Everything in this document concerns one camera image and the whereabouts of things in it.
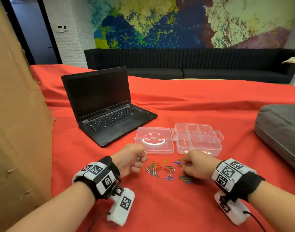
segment forearm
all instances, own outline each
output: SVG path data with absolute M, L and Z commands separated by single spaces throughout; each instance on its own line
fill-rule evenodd
M 276 231 L 295 231 L 294 195 L 262 181 L 248 200 Z
M 54 197 L 12 226 L 8 232 L 75 232 L 95 203 L 82 182 Z

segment laptop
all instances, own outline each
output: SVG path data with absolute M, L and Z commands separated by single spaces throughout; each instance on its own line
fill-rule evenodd
M 101 147 L 157 117 L 131 104 L 126 67 L 65 75 L 61 79 L 80 129 Z

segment black sofa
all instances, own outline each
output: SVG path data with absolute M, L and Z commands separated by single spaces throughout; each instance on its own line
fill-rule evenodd
M 235 79 L 289 83 L 293 49 L 89 49 L 88 68 L 127 67 L 131 76 L 154 79 Z

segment laptop screen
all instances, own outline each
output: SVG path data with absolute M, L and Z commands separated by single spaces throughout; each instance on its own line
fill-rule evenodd
M 126 70 L 81 75 L 64 81 L 76 118 L 130 100 Z

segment wristband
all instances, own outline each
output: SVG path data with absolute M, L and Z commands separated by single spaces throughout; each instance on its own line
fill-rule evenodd
M 112 162 L 110 156 L 105 156 L 98 162 L 92 162 L 79 171 L 72 179 L 72 184 L 77 181 L 85 183 L 98 199 L 108 199 L 111 195 L 122 194 L 119 188 L 120 172 Z
M 248 202 L 248 196 L 265 180 L 257 175 L 254 169 L 234 159 L 221 162 L 215 169 L 212 179 L 226 194 L 222 197 L 224 203 L 229 200 L 235 202 L 238 198 Z

